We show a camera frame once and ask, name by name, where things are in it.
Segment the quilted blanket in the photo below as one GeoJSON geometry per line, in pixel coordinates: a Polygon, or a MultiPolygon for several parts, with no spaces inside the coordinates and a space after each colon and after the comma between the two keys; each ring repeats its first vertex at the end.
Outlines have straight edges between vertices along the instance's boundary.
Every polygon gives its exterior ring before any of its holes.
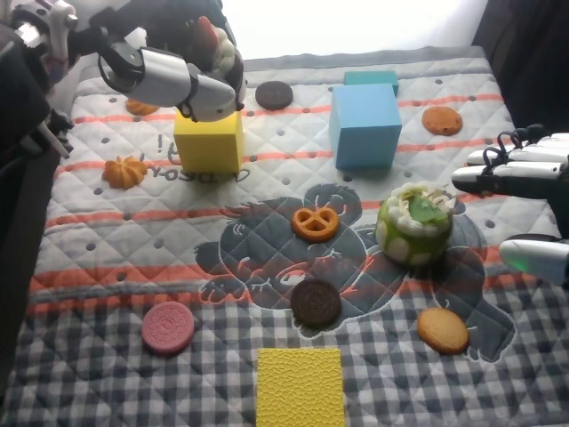
{"type": "Polygon", "coordinates": [[[243,169],[182,172],[173,109],[134,117],[125,97],[86,69],[72,111],[75,147],[56,171],[30,284],[3,425],[255,425],[261,348],[339,348],[345,423],[522,426],[569,423],[569,298],[514,274],[498,245],[526,232],[557,235],[542,201],[460,193],[444,258],[429,271],[386,260],[374,227],[381,201],[406,182],[453,193],[451,173],[513,128],[476,47],[299,56],[246,64],[243,169]],[[347,70],[395,70],[404,123],[393,167],[343,172],[328,140],[332,91],[347,70]],[[254,99],[262,82],[293,87],[287,109],[254,99]],[[425,108],[463,118],[453,137],[421,124],[425,108]],[[106,160],[149,166],[140,186],[111,189],[106,160]],[[296,238],[297,208],[329,206],[341,229],[326,243],[296,238]],[[300,326],[290,294],[304,278],[341,293],[323,331],[300,326]],[[171,358],[143,345],[155,304],[178,301],[196,318],[191,344],[171,358]],[[417,334],[442,306],[469,329],[459,356],[417,334]]]}

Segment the orange cookie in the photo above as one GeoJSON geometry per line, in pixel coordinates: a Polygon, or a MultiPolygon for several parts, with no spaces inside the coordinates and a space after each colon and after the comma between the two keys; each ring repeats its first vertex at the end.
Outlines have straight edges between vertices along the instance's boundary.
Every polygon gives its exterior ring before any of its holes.
{"type": "Polygon", "coordinates": [[[308,242],[325,242],[334,237],[340,227],[340,218],[336,211],[321,207],[311,211],[305,207],[293,214],[293,231],[308,242]]]}
{"type": "Polygon", "coordinates": [[[431,107],[423,113],[423,126],[435,135],[451,136],[462,129],[462,117],[448,107],[431,107]]]}
{"type": "Polygon", "coordinates": [[[138,102],[135,100],[126,100],[124,105],[126,105],[126,110],[135,116],[146,116],[158,110],[158,107],[154,105],[145,104],[144,102],[138,102]]]}
{"type": "Polygon", "coordinates": [[[441,354],[459,354],[469,346],[469,330],[452,311],[440,307],[419,315],[419,337],[441,354]]]}
{"type": "Polygon", "coordinates": [[[105,163],[105,171],[103,172],[103,180],[113,189],[129,189],[138,185],[144,179],[148,167],[135,160],[133,156],[123,160],[117,157],[116,160],[109,160],[105,163]]]}

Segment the teal block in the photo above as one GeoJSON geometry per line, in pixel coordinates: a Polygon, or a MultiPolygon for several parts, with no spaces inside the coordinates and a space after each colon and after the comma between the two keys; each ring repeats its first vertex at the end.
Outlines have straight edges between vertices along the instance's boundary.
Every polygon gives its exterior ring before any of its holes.
{"type": "Polygon", "coordinates": [[[400,133],[391,85],[334,86],[329,136],[338,169],[390,168],[400,133]]]}
{"type": "Polygon", "coordinates": [[[348,71],[344,74],[345,85],[392,85],[393,93],[399,92],[399,80],[395,71],[348,71]]]}

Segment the yellow block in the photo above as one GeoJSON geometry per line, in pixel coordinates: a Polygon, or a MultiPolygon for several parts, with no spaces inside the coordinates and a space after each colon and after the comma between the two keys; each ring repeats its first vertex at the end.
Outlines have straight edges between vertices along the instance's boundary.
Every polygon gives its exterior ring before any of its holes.
{"type": "Polygon", "coordinates": [[[243,153],[241,114],[217,122],[192,122],[178,111],[174,140],[186,172],[239,173],[243,153]]]}
{"type": "Polygon", "coordinates": [[[257,427],[343,425],[340,350],[259,350],[257,427]]]}

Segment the robotic arm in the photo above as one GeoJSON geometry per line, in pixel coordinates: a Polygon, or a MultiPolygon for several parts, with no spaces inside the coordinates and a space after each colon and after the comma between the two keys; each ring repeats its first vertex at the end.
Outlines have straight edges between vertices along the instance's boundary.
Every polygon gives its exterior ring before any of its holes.
{"type": "MultiPolygon", "coordinates": [[[[200,68],[177,54],[150,47],[134,49],[125,42],[128,34],[145,27],[171,1],[20,4],[12,13],[12,28],[0,24],[0,117],[3,132],[8,128],[4,142],[16,144],[30,133],[39,133],[68,156],[45,125],[50,108],[44,95],[80,56],[90,53],[99,54],[105,82],[136,101],[177,107],[194,121],[219,120],[242,109],[243,62],[231,43],[228,26],[226,30],[214,27],[206,17],[187,22],[188,40],[182,43],[192,47],[190,56],[200,68]]],[[[195,2],[187,1],[190,6],[195,2]]]]}
{"type": "Polygon", "coordinates": [[[546,199],[557,219],[561,238],[544,235],[513,236],[500,245],[510,267],[558,284],[569,279],[569,134],[545,136],[543,127],[532,125],[501,133],[499,147],[472,153],[468,167],[453,173],[457,189],[546,199]],[[503,137],[511,143],[505,144],[503,137]]]}

